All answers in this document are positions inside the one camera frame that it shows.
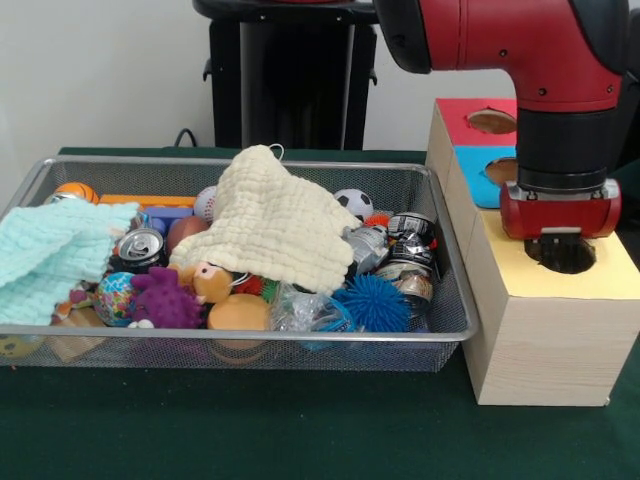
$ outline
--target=light blue washcloth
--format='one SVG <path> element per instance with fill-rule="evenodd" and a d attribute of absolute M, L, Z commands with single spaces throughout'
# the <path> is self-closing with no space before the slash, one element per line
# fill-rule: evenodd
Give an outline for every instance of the light blue washcloth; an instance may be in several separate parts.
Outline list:
<path fill-rule="evenodd" d="M 78 282 L 101 280 L 137 208 L 66 199 L 11 210 L 0 223 L 0 325 L 49 325 Z"/>

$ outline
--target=wire mesh basket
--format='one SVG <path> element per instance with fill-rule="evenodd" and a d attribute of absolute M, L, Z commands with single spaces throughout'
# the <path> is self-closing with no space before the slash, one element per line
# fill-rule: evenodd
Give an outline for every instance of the wire mesh basket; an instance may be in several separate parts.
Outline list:
<path fill-rule="evenodd" d="M 36 165 L 7 211 L 37 206 L 67 182 L 98 194 L 195 196 L 229 160 L 58 156 Z M 435 220 L 439 279 L 413 326 L 429 333 L 323 333 L 0 326 L 0 365 L 437 372 L 470 338 L 478 313 L 435 174 L 407 164 L 284 162 L 335 192 L 359 188 L 377 210 Z"/>

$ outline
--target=soccer ball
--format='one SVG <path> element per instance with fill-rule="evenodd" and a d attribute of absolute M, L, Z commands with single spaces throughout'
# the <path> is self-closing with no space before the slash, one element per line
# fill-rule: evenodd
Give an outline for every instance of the soccer ball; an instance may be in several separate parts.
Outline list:
<path fill-rule="evenodd" d="M 364 222 L 373 215 L 373 202 L 371 198 L 360 190 L 356 190 L 355 188 L 340 190 L 336 192 L 333 197 L 361 222 Z"/>

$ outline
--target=blue panel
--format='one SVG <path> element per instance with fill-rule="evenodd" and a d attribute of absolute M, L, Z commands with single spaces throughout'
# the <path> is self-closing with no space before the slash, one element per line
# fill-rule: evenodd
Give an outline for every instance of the blue panel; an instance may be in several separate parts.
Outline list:
<path fill-rule="evenodd" d="M 500 208 L 500 187 L 489 179 L 485 168 L 501 158 L 515 157 L 515 147 L 455 147 L 455 152 L 473 202 L 480 208 Z"/>

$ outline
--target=black cable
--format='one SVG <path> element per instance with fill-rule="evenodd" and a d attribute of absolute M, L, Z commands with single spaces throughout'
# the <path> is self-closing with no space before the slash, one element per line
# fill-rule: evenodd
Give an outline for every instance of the black cable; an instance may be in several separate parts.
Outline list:
<path fill-rule="evenodd" d="M 189 135 L 189 138 L 191 139 L 191 145 L 193 145 L 194 147 L 198 146 L 198 142 L 196 141 L 196 137 L 193 134 L 193 132 L 191 130 L 189 130 L 188 128 L 183 128 L 182 130 L 180 130 L 180 133 L 178 134 L 178 138 L 176 138 L 176 141 L 173 143 L 174 147 L 179 147 L 180 146 L 180 142 L 182 142 L 182 137 L 184 137 L 186 135 Z"/>

